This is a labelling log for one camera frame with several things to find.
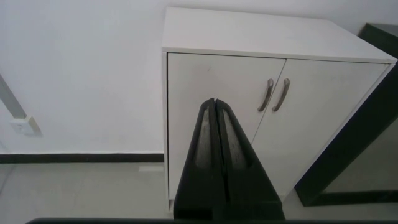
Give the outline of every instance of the electrical outlet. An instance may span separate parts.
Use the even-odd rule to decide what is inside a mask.
[[[13,119],[10,125],[18,134],[33,136],[40,133],[40,128],[32,116],[26,116],[25,119]]]

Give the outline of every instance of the tile floor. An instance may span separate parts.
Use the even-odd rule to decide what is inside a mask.
[[[39,217],[172,218],[163,164],[2,164],[0,223]],[[304,208],[295,192],[288,219],[398,220],[398,204]]]

